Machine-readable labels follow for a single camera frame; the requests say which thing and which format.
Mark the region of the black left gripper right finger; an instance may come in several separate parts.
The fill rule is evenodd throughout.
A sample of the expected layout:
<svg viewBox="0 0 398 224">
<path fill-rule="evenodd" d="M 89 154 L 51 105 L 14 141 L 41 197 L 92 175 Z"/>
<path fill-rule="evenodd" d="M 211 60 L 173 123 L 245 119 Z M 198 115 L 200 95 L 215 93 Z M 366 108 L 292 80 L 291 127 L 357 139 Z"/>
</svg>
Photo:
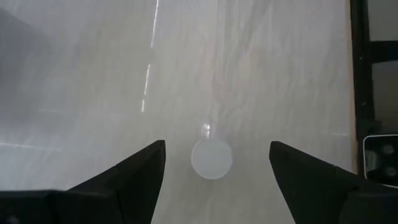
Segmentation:
<svg viewBox="0 0 398 224">
<path fill-rule="evenodd" d="M 269 160 L 295 224 L 338 224 L 347 194 L 358 176 L 279 141 Z"/>
</svg>

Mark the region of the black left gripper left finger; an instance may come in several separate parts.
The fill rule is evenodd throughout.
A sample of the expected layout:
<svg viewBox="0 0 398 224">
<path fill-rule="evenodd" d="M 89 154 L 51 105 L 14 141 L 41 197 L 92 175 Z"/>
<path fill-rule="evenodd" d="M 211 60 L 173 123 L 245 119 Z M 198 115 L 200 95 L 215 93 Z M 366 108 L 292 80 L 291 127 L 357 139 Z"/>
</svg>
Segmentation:
<svg viewBox="0 0 398 224">
<path fill-rule="evenodd" d="M 165 141 L 156 140 L 72 190 L 112 192 L 125 224 L 151 224 L 164 178 L 165 157 Z"/>
</svg>

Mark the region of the blue bottle with red pills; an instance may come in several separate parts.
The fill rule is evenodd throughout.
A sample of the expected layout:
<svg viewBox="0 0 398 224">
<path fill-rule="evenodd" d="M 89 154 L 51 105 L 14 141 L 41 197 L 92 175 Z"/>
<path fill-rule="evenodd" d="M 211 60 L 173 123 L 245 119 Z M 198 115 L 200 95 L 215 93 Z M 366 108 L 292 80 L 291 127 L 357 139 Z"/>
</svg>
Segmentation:
<svg viewBox="0 0 398 224">
<path fill-rule="evenodd" d="M 233 165 L 231 147 L 217 139 L 204 139 L 195 144 L 191 153 L 194 171 L 202 178 L 215 180 L 224 177 Z"/>
</svg>

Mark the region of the black aluminium station frame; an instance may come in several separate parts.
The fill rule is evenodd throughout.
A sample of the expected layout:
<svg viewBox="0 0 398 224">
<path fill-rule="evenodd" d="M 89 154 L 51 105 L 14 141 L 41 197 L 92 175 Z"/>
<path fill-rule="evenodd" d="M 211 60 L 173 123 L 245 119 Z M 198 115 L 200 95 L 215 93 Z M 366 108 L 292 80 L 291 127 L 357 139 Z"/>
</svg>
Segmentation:
<svg viewBox="0 0 398 224">
<path fill-rule="evenodd" d="M 398 38 L 371 40 L 369 0 L 349 0 L 354 80 L 357 168 L 366 175 L 364 143 L 370 135 L 382 135 L 382 123 L 375 118 L 372 65 L 398 61 Z"/>
</svg>

